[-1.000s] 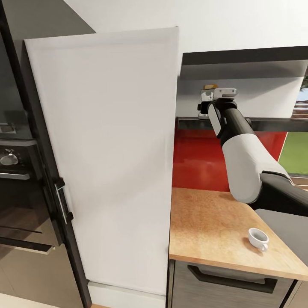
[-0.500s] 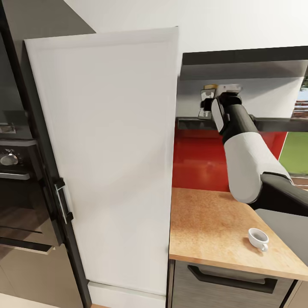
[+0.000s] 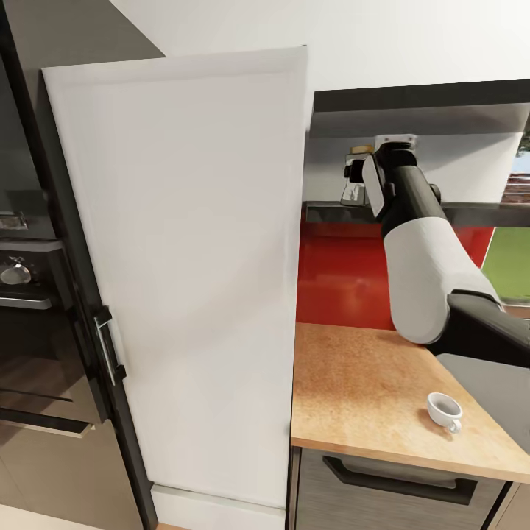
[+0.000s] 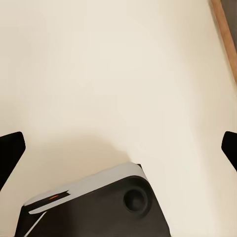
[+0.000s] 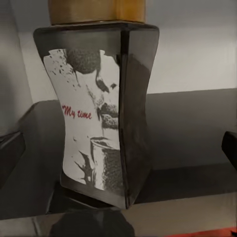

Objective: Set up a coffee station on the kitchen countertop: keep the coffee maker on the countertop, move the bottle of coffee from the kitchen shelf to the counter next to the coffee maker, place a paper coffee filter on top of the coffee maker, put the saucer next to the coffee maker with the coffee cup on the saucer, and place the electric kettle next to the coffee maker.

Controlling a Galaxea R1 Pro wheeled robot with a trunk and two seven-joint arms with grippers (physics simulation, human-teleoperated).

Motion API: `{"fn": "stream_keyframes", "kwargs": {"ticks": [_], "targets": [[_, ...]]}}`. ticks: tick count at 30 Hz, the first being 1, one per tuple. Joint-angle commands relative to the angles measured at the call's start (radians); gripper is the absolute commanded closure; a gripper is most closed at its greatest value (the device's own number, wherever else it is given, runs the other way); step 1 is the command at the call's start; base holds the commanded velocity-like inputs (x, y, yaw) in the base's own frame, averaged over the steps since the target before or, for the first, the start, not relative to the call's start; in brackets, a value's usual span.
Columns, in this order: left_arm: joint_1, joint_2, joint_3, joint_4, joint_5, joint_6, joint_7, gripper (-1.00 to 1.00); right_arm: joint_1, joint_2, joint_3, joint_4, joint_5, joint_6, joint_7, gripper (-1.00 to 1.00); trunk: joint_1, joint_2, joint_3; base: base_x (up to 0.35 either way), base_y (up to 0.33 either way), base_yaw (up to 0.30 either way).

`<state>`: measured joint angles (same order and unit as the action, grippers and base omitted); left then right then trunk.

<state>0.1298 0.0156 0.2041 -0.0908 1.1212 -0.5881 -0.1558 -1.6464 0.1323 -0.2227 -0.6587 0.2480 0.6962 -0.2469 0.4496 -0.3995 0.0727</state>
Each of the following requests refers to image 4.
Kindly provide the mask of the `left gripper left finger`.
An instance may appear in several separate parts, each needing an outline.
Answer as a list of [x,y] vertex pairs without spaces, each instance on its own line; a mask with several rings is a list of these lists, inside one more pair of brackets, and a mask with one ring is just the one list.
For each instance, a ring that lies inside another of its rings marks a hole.
[[25,139],[20,131],[0,137],[0,191],[25,150]]

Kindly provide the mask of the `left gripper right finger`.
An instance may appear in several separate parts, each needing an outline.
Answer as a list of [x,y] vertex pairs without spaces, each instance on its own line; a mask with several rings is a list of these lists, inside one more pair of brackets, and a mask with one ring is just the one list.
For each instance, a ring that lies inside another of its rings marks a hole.
[[221,149],[237,171],[237,133],[225,131]]

